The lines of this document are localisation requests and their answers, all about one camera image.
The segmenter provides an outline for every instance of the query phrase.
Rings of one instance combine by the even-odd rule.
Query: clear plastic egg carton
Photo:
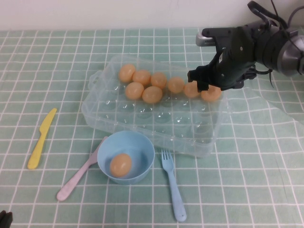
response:
[[[137,70],[146,69],[151,74],[163,72],[168,80],[179,76],[187,82],[187,68],[117,55],[104,71],[90,77],[90,93],[81,107],[87,124],[109,133],[141,132],[155,146],[175,152],[199,157],[209,154],[222,121],[225,98],[207,103],[200,96],[187,98],[184,93],[175,95],[166,88],[157,104],[129,100],[124,93],[127,84],[118,79],[120,68],[129,63]]]

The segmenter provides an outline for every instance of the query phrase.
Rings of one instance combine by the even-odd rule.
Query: brown egg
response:
[[[135,71],[136,71],[136,68],[134,65],[126,64],[120,69],[120,71],[118,73],[118,78],[121,82],[125,82],[125,83],[131,82],[132,76]]]
[[[144,90],[142,98],[148,104],[155,104],[161,100],[162,90],[159,87],[150,86]]]
[[[196,81],[188,82],[184,87],[184,93],[189,98],[195,98],[200,95],[198,92],[198,83]]]
[[[125,95],[130,100],[138,100],[142,97],[144,91],[144,87],[139,82],[131,82],[127,87],[125,88]]]
[[[201,92],[201,98],[207,102],[213,102],[219,99],[222,91],[220,88],[209,85],[209,89],[207,91]]]
[[[151,74],[147,70],[137,70],[133,74],[133,81],[139,82],[143,86],[147,86],[148,84],[150,84],[150,79],[151,79]]]
[[[167,77],[162,72],[156,72],[151,76],[151,85],[164,89],[167,84]]]
[[[132,167],[131,157],[126,153],[115,156],[110,163],[110,172],[114,177],[123,177]]]
[[[174,94],[178,94],[183,91],[184,86],[185,83],[181,77],[172,77],[168,81],[168,89]]]

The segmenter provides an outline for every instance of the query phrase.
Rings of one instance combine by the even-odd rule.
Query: light blue plastic bowl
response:
[[[110,163],[121,153],[131,157],[132,167],[127,175],[116,178],[110,173]],[[154,146],[146,136],[134,131],[121,131],[112,134],[100,145],[97,161],[101,171],[112,181],[129,185],[138,183],[148,174],[154,157]]]

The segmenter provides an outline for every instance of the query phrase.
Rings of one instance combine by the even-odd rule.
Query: black object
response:
[[[236,28],[206,28],[197,35],[198,46],[215,46],[217,51],[208,65],[188,72],[188,81],[197,81],[198,91],[209,85],[221,90],[242,88],[245,80],[257,74],[270,77],[272,70],[286,76],[303,74],[304,36],[256,2],[250,1],[248,7],[261,20]],[[257,71],[256,62],[269,70]]]
[[[13,222],[13,213],[2,211],[0,213],[0,228],[9,228]]]

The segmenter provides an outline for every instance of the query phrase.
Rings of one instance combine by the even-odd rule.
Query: fork handle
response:
[[[171,197],[172,197],[172,204],[173,204],[175,218],[179,222],[184,222],[187,218],[187,214],[184,207],[184,203],[181,199],[179,188],[177,187],[176,184],[176,179],[174,177],[173,171],[169,172],[168,176],[169,176]]]

